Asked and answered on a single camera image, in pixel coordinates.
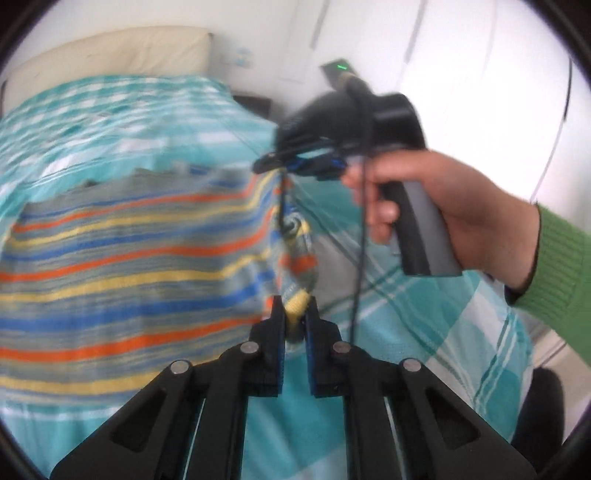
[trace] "beige headboard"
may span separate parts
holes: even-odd
[[[94,75],[206,74],[211,35],[197,27],[126,28],[66,43],[26,61],[7,79],[3,112],[62,83]]]

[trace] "teal plaid bed sheet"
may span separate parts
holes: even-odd
[[[53,198],[87,180],[177,162],[247,167],[269,150],[273,124],[201,77],[105,76],[61,85],[29,99],[0,122],[0,234],[27,202]],[[310,222],[323,317],[346,336],[359,252],[359,212],[339,183],[293,179],[291,195]],[[373,356],[412,356],[445,381],[507,439],[531,376],[531,344],[517,314],[480,275],[418,279],[400,259],[370,245],[358,343]],[[0,325],[0,352],[2,351]],[[48,475],[121,406],[121,398],[61,403],[18,401],[3,379],[0,417]],[[249,403],[242,477],[344,478],[342,402],[309,395],[302,346],[288,350],[284,391]]]

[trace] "green sleeve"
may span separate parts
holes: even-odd
[[[554,329],[591,364],[591,236],[549,210],[539,210],[537,265],[515,306]]]

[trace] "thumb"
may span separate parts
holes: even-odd
[[[374,183],[424,180],[433,172],[432,153],[428,150],[398,150],[379,155],[367,164],[367,178]]]

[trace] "hand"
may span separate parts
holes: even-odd
[[[540,230],[538,209],[501,190],[483,174],[431,151],[397,151],[367,164],[366,221],[371,238],[386,244],[398,205],[380,199],[378,185],[418,180],[441,210],[454,253],[465,270],[485,271],[515,290],[527,287]],[[344,185],[361,203],[361,165],[347,169]]]

